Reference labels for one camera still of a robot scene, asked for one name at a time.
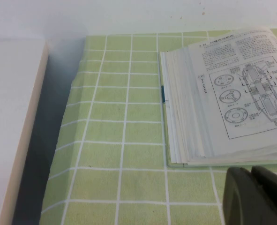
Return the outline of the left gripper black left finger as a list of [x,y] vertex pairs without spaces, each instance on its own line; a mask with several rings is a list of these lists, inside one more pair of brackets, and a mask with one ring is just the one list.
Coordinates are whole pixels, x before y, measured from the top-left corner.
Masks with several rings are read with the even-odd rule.
[[230,167],[223,195],[226,225],[277,225],[277,211],[251,173]]

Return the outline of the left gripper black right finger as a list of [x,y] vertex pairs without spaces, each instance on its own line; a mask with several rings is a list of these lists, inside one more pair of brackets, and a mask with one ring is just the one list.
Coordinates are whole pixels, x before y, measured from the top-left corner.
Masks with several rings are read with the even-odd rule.
[[272,209],[277,212],[277,174],[262,166],[253,166],[251,174],[268,197]]

